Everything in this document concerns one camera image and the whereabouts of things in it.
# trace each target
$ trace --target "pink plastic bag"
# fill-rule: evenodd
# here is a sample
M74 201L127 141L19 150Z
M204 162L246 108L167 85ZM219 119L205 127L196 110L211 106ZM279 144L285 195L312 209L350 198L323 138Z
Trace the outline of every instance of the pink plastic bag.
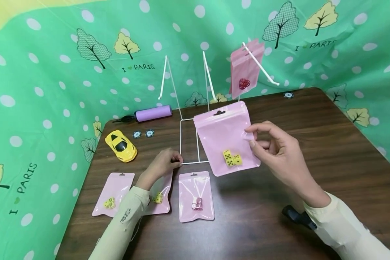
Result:
M179 175L179 221L215 219L211 183L208 172L183 173Z
M264 54L264 43L253 45L249 47L249 50L261 63ZM255 88L259 74L259 66L244 47L231 53L231 95L233 99Z
M149 191L150 202L143 216L165 214L170 211L168 195L171 184L172 173L160 178L153 184Z
M110 173L91 215L104 214L114 217L121 200L133 183L133 178L134 173Z
M243 101L196 115L194 124L215 176L260 166L249 145L254 136L244 131L251 123Z

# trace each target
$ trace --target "hand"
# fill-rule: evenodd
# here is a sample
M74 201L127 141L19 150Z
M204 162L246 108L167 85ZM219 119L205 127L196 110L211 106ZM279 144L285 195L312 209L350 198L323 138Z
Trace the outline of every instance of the hand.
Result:
M255 123L245 129L253 133L253 153L264 162L282 183L293 189L311 207L327 206L331 199L311 176L299 142L270 121ZM268 132L270 140L257 141L258 132Z
M159 178L172 173L173 169L181 167L182 163L183 158L178 151L171 148L162 150L140 175L136 186L149 191Z

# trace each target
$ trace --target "wooden table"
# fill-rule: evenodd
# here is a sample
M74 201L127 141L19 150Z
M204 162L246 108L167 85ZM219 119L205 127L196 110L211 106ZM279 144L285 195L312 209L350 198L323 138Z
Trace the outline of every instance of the wooden table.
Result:
M317 88L244 99L252 123L270 120L296 137L316 181L340 197L360 221L390 249L390 164L343 113ZM217 108L224 104L211 105ZM182 110L190 118L206 106ZM154 129L152 138L132 139L138 149L133 162L116 159L104 138L119 129L131 138L136 130ZM182 126L182 155L197 160L195 127ZM57 259L88 259L111 218L92 217L111 172L134 172L134 183L164 148L179 150L179 113L145 123L105 125L81 189ZM211 175L215 220L181 224L178 217L178 174L208 170ZM209 164L184 165L173 176L168 214L143 217L124 259L150 260L250 260L339 259L310 230L294 225L281 214L288 204L303 206L262 164L259 168L215 177Z

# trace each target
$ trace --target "cream sleeve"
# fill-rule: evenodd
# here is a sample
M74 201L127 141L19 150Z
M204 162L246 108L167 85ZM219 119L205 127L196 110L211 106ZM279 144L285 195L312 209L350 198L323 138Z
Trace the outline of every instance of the cream sleeve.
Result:
M351 209L332 194L325 208L312 208L304 203L305 211L318 227L315 233L331 246L342 260L390 260L390 250L371 235Z
M149 204L149 192L132 187L119 205L88 260L121 260L137 222Z

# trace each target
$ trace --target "polka dot fabric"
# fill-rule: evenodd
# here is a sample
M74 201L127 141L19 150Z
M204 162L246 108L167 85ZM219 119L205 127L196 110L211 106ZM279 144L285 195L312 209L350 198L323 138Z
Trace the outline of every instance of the polka dot fabric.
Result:
M108 120L209 102L203 51L230 99L230 54L259 39L280 85L261 73L241 98L318 87L390 161L390 1L50 2L0 24L0 259L55 257Z

